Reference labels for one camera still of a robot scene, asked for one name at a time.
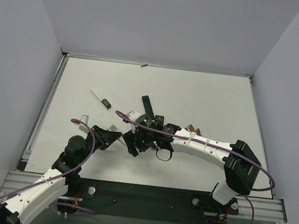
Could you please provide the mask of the white battery cover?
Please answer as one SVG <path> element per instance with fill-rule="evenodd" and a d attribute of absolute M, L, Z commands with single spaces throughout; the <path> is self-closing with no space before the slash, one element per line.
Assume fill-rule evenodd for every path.
<path fill-rule="evenodd" d="M 148 160 L 148 167 L 149 167 L 149 170 L 150 170 L 150 174 L 155 175 L 156 174 L 156 167 L 154 166 L 154 164 L 152 163 L 151 160 Z"/>

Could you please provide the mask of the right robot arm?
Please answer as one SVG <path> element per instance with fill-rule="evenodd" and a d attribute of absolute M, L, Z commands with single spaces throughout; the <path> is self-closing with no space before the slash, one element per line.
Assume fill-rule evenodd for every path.
<path fill-rule="evenodd" d="M 226 205 L 236 195 L 249 195 L 259 173 L 260 162 L 247 143 L 224 143 L 205 139 L 177 125 L 161 126 L 148 115 L 129 112 L 125 122 L 131 129 L 123 135 L 128 152 L 134 157 L 140 152 L 155 148 L 169 153 L 184 153 L 217 166 L 224 171 L 224 181 L 212 191 L 212 198 Z"/>

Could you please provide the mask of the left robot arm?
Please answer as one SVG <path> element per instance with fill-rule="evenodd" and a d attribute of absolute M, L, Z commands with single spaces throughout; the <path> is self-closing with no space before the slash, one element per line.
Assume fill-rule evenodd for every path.
<path fill-rule="evenodd" d="M 89 132 L 87 137 L 72 136 L 59 158 L 36 182 L 0 202 L 0 224 L 30 224 L 42 211 L 62 195 L 73 195 L 79 189 L 81 166 L 98 149 L 106 150 L 122 133 L 107 131 L 97 125 L 89 127 L 78 119 Z"/>

